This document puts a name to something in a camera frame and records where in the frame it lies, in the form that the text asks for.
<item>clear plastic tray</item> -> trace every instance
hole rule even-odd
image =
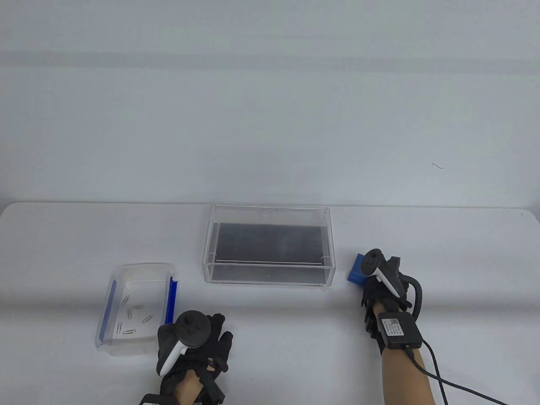
[[[155,352],[158,328],[173,322],[177,282],[165,263],[116,269],[96,332],[96,347],[113,356]]]
[[[202,267],[213,283],[329,286],[330,210],[213,205]]]

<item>forearm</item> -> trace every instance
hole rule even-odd
[[[379,302],[373,307],[375,316],[385,311]],[[414,357],[425,368],[417,349]],[[428,377],[415,367],[405,350],[383,350],[382,382],[386,405],[435,405]]]

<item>glove strap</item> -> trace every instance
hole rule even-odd
[[[214,381],[212,374],[206,367],[195,370],[199,376],[201,384],[204,386],[195,402],[202,402],[202,405],[220,405],[225,400],[225,394]]]
[[[146,394],[139,405],[180,405],[174,396]]]

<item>blue lid edge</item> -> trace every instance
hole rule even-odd
[[[167,299],[167,311],[165,312],[165,323],[174,322],[174,305],[176,304],[177,281],[169,280],[169,296]]]
[[[99,341],[103,343],[105,338],[105,331],[107,330],[107,324],[109,322],[109,316],[111,315],[112,308],[112,299],[114,298],[114,291],[116,290],[116,280],[112,280],[111,292],[109,293],[109,298],[107,299],[107,305],[105,306],[105,313],[103,314],[102,327],[99,331]]]

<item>white table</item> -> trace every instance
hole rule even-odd
[[[540,226],[524,210],[332,207],[332,287],[210,285],[209,205],[29,203],[0,217],[0,395],[6,404],[137,404],[153,356],[111,357],[93,339],[111,272],[170,262],[177,315],[222,312],[234,334],[226,404],[382,404],[380,355],[363,330],[357,253],[379,247],[424,290],[418,326],[447,379],[540,403]],[[432,367],[428,353],[424,353]],[[433,385],[441,403],[436,384]],[[451,403],[485,403],[447,389]]]

